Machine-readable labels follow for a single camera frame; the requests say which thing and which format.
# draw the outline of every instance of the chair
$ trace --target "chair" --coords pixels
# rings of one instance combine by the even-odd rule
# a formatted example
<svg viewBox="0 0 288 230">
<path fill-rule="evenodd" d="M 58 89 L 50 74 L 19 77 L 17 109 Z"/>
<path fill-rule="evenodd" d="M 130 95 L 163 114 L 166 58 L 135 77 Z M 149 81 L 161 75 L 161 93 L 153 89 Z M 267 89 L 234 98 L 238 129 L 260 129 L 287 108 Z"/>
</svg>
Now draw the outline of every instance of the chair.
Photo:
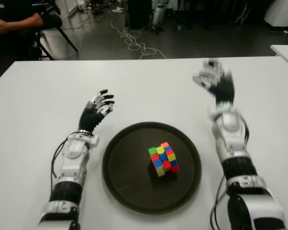
<svg viewBox="0 0 288 230">
<path fill-rule="evenodd" d="M 55 11 L 57 14 L 60 15 L 60 9 L 57 7 L 55 0 L 41 0 L 38 2 L 35 1 L 35 3 L 32 5 L 36 9 L 36 11 L 39 13 L 39 15 L 41 16 L 44 22 L 44 26 L 40 28 L 37 32 L 37 37 L 36 37 L 37 48 L 38 49 L 40 48 L 50 60 L 54 60 L 51 54 L 40 43 L 40 37 L 41 37 L 42 30 L 56 28 L 60 32 L 60 34 L 65 38 L 65 40 L 71 45 L 71 47 L 76 52 L 78 52 L 78 49 L 74 46 L 74 44 L 71 42 L 68 36 L 61 29 L 62 19 L 56 14 L 50 14 L 50 12 Z"/>
</svg>

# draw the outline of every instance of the equipment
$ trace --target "equipment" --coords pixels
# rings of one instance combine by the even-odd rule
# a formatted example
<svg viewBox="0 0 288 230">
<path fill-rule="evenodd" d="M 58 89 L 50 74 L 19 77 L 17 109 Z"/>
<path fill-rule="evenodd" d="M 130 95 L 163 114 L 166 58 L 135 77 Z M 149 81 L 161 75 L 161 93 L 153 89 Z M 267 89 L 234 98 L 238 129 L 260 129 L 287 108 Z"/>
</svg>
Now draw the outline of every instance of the equipment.
<svg viewBox="0 0 288 230">
<path fill-rule="evenodd" d="M 216 97 L 216 111 L 211 114 L 212 132 L 227 180 L 231 229 L 284 229 L 281 207 L 264 179 L 257 175 L 247 152 L 249 130 L 242 115 L 233 107 L 235 91 L 231 73 L 224 71 L 217 60 L 211 59 L 204 63 L 204 69 L 194 75 L 193 80 Z"/>
<path fill-rule="evenodd" d="M 113 110 L 113 95 L 96 94 L 86 105 L 77 132 L 71 133 L 57 148 L 51 162 L 51 194 L 44 206 L 38 230 L 79 230 L 79 204 L 86 177 L 89 151 L 98 145 L 94 128 Z M 54 172 L 54 161 L 63 150 L 63 164 Z M 56 178 L 52 190 L 52 175 Z"/>
<path fill-rule="evenodd" d="M 162 23 L 166 6 L 168 4 L 168 0 L 159 0 L 156 9 L 154 10 L 153 14 L 153 33 L 159 34 L 160 31 L 163 31 L 160 24 Z"/>
</svg>

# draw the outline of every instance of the gray floor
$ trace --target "gray floor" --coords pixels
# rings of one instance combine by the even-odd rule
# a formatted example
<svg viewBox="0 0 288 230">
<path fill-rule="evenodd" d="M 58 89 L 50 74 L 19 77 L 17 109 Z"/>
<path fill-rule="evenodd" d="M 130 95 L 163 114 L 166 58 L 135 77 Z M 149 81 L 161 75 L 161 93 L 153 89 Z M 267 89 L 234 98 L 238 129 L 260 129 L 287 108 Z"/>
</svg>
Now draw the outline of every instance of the gray floor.
<svg viewBox="0 0 288 230">
<path fill-rule="evenodd" d="M 113 60 L 139 59 L 141 51 L 129 51 L 124 38 L 116 29 L 124 27 L 124 15 L 112 16 L 105 12 L 103 17 L 92 17 L 91 13 L 76 12 L 67 17 L 63 0 L 57 0 L 62 10 L 64 32 L 80 49 L 78 54 L 68 45 L 56 30 L 47 30 L 42 43 L 55 59 L 67 60 Z M 269 48 L 272 44 L 288 45 L 288 34 L 282 31 L 269 31 L 260 25 L 213 25 L 205 31 L 200 24 L 193 30 L 177 30 L 173 18 L 166 18 L 165 29 L 160 35 L 144 29 L 138 43 L 160 50 L 167 58 L 207 58 L 207 57 L 244 57 L 273 56 Z M 163 58 L 160 53 L 144 56 L 146 58 Z"/>
</svg>

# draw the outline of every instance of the person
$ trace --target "person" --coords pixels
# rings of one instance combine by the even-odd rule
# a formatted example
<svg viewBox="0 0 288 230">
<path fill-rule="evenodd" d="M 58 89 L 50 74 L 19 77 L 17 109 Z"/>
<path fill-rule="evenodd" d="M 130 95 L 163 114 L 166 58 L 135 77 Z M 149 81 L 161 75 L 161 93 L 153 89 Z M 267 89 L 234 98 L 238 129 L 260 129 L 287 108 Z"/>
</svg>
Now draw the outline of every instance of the person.
<svg viewBox="0 0 288 230">
<path fill-rule="evenodd" d="M 31 0 L 0 0 L 0 76 L 14 61 L 31 60 L 34 33 L 43 26 Z"/>
</svg>

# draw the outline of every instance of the black tray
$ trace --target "black tray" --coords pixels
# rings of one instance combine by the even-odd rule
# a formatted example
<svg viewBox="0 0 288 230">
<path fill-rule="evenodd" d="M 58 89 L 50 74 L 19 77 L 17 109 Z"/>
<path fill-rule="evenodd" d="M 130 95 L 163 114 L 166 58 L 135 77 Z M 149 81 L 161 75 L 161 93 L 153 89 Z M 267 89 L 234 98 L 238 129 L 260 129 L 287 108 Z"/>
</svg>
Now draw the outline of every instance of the black tray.
<svg viewBox="0 0 288 230">
<path fill-rule="evenodd" d="M 158 177 L 148 149 L 168 142 L 180 170 Z M 112 195 L 136 212 L 158 215 L 187 203 L 202 176 L 196 147 L 178 129 L 155 122 L 129 126 L 109 143 L 102 163 L 105 183 Z"/>
</svg>

